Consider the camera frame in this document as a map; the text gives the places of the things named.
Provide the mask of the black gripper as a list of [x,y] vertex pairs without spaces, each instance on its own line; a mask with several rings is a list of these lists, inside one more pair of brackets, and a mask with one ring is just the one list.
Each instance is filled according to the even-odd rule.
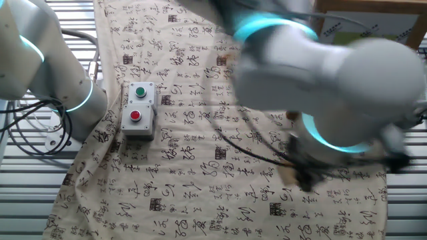
[[296,180],[298,187],[306,193],[312,192],[317,183],[317,177],[313,174],[320,174],[320,168],[314,159],[304,150],[299,138],[290,134],[287,143],[287,159],[283,159],[284,167],[296,170]]

